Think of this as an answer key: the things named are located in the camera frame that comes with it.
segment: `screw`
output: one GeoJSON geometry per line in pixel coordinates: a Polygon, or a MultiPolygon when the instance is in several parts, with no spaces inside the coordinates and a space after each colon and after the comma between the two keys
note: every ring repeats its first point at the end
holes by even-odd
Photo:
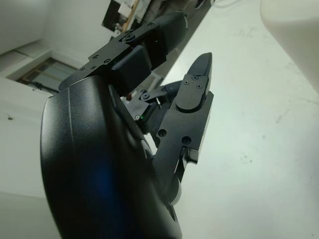
{"type": "Polygon", "coordinates": [[[124,42],[132,41],[135,38],[134,34],[129,34],[126,37],[124,37],[124,42]]]}
{"type": "Polygon", "coordinates": [[[149,93],[142,94],[142,100],[147,100],[150,97],[149,93]]]}
{"type": "Polygon", "coordinates": [[[160,129],[159,130],[159,137],[164,137],[166,135],[166,130],[165,129],[160,129]]]}
{"type": "Polygon", "coordinates": [[[189,144],[191,143],[191,138],[188,137],[188,136],[185,136],[185,137],[183,137],[183,138],[181,139],[181,142],[182,142],[183,144],[189,145],[189,144]]]}

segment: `white object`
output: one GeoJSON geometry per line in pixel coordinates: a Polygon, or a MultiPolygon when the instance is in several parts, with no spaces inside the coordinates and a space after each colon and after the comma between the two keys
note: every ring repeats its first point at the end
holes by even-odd
{"type": "Polygon", "coordinates": [[[264,27],[260,1],[232,2],[216,1],[164,81],[212,52],[210,121],[175,205],[183,239],[314,239],[319,96],[264,27]]]}
{"type": "Polygon", "coordinates": [[[128,18],[129,15],[131,14],[132,9],[127,6],[127,4],[125,2],[121,3],[121,6],[118,10],[118,13],[123,15],[124,17],[128,18]]]}
{"type": "Polygon", "coordinates": [[[139,4],[138,4],[136,10],[133,13],[132,20],[129,22],[128,29],[131,29],[132,24],[134,22],[133,19],[137,19],[138,22],[140,22],[143,19],[144,15],[146,13],[146,10],[148,9],[150,3],[151,3],[151,0],[139,1],[139,4]]]}
{"type": "Polygon", "coordinates": [[[134,6],[134,3],[135,3],[135,0],[131,0],[131,1],[128,3],[128,6],[132,8],[132,7],[134,6]]]}
{"type": "Polygon", "coordinates": [[[261,16],[319,93],[319,1],[261,0],[261,16]]]}

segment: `white wall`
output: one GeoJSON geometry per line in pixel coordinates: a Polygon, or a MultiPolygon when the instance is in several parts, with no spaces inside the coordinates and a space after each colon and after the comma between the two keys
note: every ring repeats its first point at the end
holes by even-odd
{"type": "Polygon", "coordinates": [[[109,4],[109,0],[52,1],[43,39],[55,50],[52,56],[74,67],[88,62],[113,35],[101,25],[109,4]]]}
{"type": "Polygon", "coordinates": [[[0,238],[61,238],[45,198],[0,192],[0,238]]]}
{"type": "Polygon", "coordinates": [[[215,95],[175,206],[183,239],[319,237],[319,95],[265,29],[257,0],[217,0],[164,84],[212,52],[215,95]]]}
{"type": "Polygon", "coordinates": [[[0,54],[42,38],[51,0],[0,1],[0,54]]]}
{"type": "Polygon", "coordinates": [[[49,96],[0,77],[0,192],[45,197],[40,127],[49,96]]]}

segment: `white surface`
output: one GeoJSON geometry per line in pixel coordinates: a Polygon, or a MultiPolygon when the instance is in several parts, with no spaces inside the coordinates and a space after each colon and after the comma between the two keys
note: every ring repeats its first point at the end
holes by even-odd
{"type": "Polygon", "coordinates": [[[5,54],[0,55],[0,74],[3,70],[18,64],[25,58],[25,55],[16,51],[8,51],[5,54]]]}
{"type": "Polygon", "coordinates": [[[262,0],[261,16],[319,94],[319,1],[262,0]]]}
{"type": "Polygon", "coordinates": [[[42,38],[51,0],[0,1],[0,54],[42,38]]]}
{"type": "Polygon", "coordinates": [[[45,197],[40,127],[49,96],[0,77],[0,192],[45,197]]]}
{"type": "Polygon", "coordinates": [[[319,97],[263,26],[259,1],[229,3],[211,8],[164,82],[213,53],[210,122],[175,206],[183,238],[317,238],[319,97]]]}
{"type": "Polygon", "coordinates": [[[109,0],[53,0],[44,42],[64,63],[81,67],[114,34],[102,26],[109,0]]]}
{"type": "Polygon", "coordinates": [[[45,198],[0,192],[0,238],[61,238],[45,198]]]}
{"type": "Polygon", "coordinates": [[[16,51],[0,56],[0,65],[1,62],[4,63],[3,67],[0,66],[0,77],[16,81],[51,56],[51,49],[41,45],[39,42],[20,47],[16,51]],[[16,58],[16,61],[10,60],[10,55],[12,54],[17,55],[20,59],[16,58]]]}

